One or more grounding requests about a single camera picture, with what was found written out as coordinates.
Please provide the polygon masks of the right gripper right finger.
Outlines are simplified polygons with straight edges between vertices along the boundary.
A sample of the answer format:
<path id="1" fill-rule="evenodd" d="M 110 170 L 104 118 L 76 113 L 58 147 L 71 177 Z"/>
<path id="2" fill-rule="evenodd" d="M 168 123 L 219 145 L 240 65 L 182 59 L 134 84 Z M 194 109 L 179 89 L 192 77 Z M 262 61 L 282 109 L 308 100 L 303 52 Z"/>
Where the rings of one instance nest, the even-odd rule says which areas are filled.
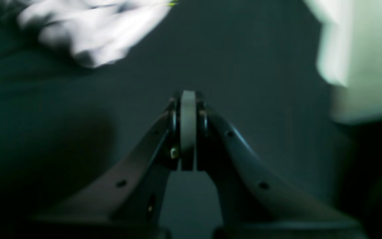
<path id="1" fill-rule="evenodd" d="M 214 239 L 366 239 L 356 219 L 288 182 L 196 93 L 196 166 L 217 189 Z"/>

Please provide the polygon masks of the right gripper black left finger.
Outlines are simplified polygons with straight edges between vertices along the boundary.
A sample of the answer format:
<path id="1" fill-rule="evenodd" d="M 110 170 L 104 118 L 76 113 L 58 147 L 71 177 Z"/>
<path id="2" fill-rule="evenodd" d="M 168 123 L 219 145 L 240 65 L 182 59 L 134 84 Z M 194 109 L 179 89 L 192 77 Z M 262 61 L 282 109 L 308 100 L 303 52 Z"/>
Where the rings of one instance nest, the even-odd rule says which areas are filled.
<path id="1" fill-rule="evenodd" d="M 170 239 L 158 219 L 171 171 L 194 167 L 197 94 L 176 92 L 134 149 L 77 194 L 34 216 L 30 239 Z"/>

